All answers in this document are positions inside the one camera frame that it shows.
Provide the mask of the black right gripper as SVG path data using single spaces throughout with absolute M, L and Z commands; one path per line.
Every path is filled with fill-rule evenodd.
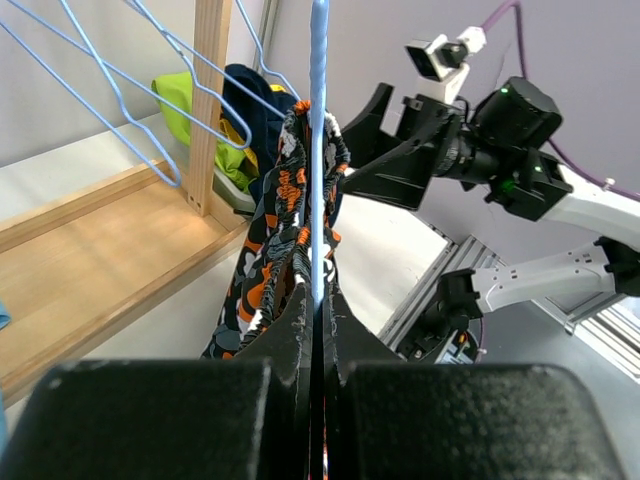
M 405 142 L 389 150 L 391 136 L 381 126 L 393 91 L 379 83 L 361 112 L 341 128 L 350 164 L 364 165 L 343 179 L 342 192 L 417 210 L 432 178 L 456 180 L 465 190 L 479 185 L 469 101 L 458 96 L 447 105 L 421 94 L 404 97 L 396 137 Z

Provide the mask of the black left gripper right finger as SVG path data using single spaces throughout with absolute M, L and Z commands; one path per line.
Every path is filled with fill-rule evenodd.
M 332 479 L 621 479 L 594 399 L 549 364 L 399 359 L 341 293 L 324 305 Z

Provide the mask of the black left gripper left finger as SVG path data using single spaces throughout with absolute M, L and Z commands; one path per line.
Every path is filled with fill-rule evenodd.
M 229 360 L 79 360 L 35 385 L 5 479 L 304 479 L 313 303 Z

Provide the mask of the navy blue shorts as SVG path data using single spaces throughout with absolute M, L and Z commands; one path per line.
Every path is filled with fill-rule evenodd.
M 277 161 L 283 118 L 297 100 L 286 91 L 273 90 L 257 71 L 243 64 L 229 64 L 225 67 L 225 73 L 262 100 L 255 100 L 232 81 L 224 79 L 224 100 L 239 114 L 252 133 L 249 147 L 257 157 L 258 178 L 249 184 L 248 191 L 258 203 L 262 198 L 264 177 Z

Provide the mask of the orange camouflage shorts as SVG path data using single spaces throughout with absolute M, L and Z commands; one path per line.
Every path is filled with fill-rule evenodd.
M 275 166 L 249 223 L 217 325 L 203 351 L 214 387 L 211 479 L 326 475 L 324 305 L 337 282 L 331 219 L 350 153 L 325 114 L 324 299 L 311 287 L 311 103 L 287 111 Z

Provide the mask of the yellow shorts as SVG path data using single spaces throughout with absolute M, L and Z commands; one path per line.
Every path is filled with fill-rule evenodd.
M 287 93 L 287 89 L 279 84 L 271 84 L 270 88 L 273 92 L 283 92 Z M 222 133 L 230 139 L 233 143 L 244 144 L 245 141 L 242 139 L 241 135 L 233 128 L 231 123 L 224 117 L 220 117 L 220 127 Z M 244 160 L 244 171 L 248 173 L 252 177 L 258 176 L 258 159 L 255 152 L 247 147 L 243 149 L 246 159 Z

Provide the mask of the light blue shorts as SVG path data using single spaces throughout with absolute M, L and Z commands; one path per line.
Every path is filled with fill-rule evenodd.
M 4 304 L 1 304 L 1 330 L 4 330 L 11 322 L 11 316 L 5 308 Z M 1 347 L 1 376 L 4 376 L 6 369 L 6 360 L 4 358 L 4 347 Z M 1 393 L 1 427 L 0 427 L 0 437 L 1 437 L 1 451 L 4 451 L 5 446 L 8 441 L 8 421 L 5 413 L 4 406 L 4 393 Z

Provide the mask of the blue hanger of green shorts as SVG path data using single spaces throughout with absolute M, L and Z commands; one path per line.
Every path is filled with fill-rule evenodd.
M 72 39 L 69 35 L 64 33 L 58 27 L 53 25 L 48 20 L 45 20 L 42 16 L 36 14 L 33 10 L 26 7 L 21 1 L 8 1 L 8 4 L 16 8 L 19 12 L 27 15 L 31 20 L 34 20 L 40 26 L 48 29 L 53 34 L 57 35 L 62 40 L 67 41 L 73 47 L 79 49 L 82 53 L 85 53 L 90 57 L 97 68 L 100 70 L 102 76 L 111 89 L 114 98 L 117 102 L 118 108 L 124 118 L 130 125 L 141 131 L 154 145 L 154 147 L 161 154 L 161 158 L 166 162 L 169 167 L 169 173 L 163 173 L 160 170 L 158 164 L 154 163 L 147 155 L 145 155 L 136 145 L 134 145 L 124 134 L 122 134 L 103 114 L 101 114 L 83 95 L 81 95 L 75 88 L 73 88 L 49 63 L 47 63 L 36 51 L 27 44 L 27 42 L 17 34 L 5 21 L 1 22 L 1 29 L 7 33 L 49 76 L 51 76 L 66 92 L 68 92 L 78 103 L 80 103 L 93 117 L 95 117 L 109 132 L 114 134 L 116 138 L 129 149 L 142 163 L 147 166 L 162 182 L 172 188 L 178 188 L 182 184 L 182 174 L 180 173 L 177 163 L 173 160 L 169 152 L 165 149 L 161 141 L 152 132 L 152 130 L 144 125 L 140 120 L 136 119 L 130 112 L 125 97 L 113 77 L 113 73 L 120 76 L 124 80 L 132 83 L 135 87 L 141 89 L 144 93 L 151 95 L 154 99 L 160 100 L 161 97 L 151 91 L 149 87 L 144 86 L 139 81 L 135 80 L 130 75 L 122 72 L 111 63 L 107 62 L 103 56 L 98 52 L 97 48 L 90 40 L 89 35 L 81 25 L 80 20 L 73 12 L 71 6 L 67 1 L 59 1 L 61 9 L 70 21 L 76 33 L 79 35 L 82 43 Z

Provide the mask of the blue hanger of camouflage shorts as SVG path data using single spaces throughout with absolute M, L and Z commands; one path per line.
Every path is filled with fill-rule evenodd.
M 326 65 L 330 2 L 314 0 L 310 21 L 310 121 L 311 121 L 311 287 L 316 313 L 324 299 L 324 160 Z

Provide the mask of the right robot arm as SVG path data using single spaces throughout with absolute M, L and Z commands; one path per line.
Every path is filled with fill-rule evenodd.
M 486 201 L 532 222 L 572 224 L 597 234 L 582 248 L 512 266 L 442 275 L 422 319 L 429 325 L 478 319 L 540 297 L 639 293 L 639 204 L 596 186 L 542 151 L 562 117 L 522 77 L 492 92 L 472 115 L 425 96 L 404 99 L 394 134 L 381 128 L 393 89 L 380 84 L 343 131 L 351 151 L 346 194 L 416 210 L 434 178 L 464 190 L 485 185 Z

